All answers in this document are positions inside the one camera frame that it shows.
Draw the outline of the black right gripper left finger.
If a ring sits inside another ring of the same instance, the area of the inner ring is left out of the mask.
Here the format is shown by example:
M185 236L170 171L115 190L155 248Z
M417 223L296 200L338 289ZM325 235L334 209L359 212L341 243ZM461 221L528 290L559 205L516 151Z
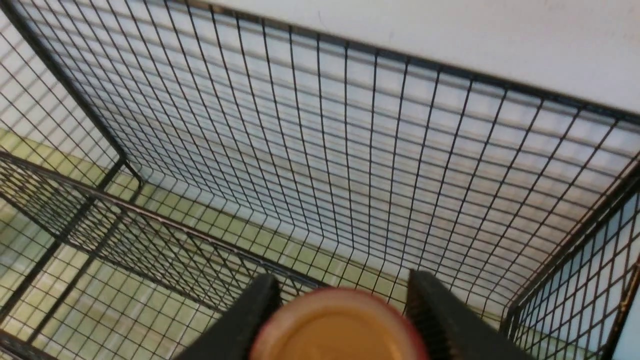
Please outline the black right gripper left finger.
M277 278L260 274L178 360L247 360L259 331L282 306Z

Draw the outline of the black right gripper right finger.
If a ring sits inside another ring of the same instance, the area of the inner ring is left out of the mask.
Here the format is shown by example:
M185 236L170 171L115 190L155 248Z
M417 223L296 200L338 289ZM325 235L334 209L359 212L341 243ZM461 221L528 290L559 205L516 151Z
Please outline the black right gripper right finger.
M427 271L412 269L406 317L432 360L531 360Z

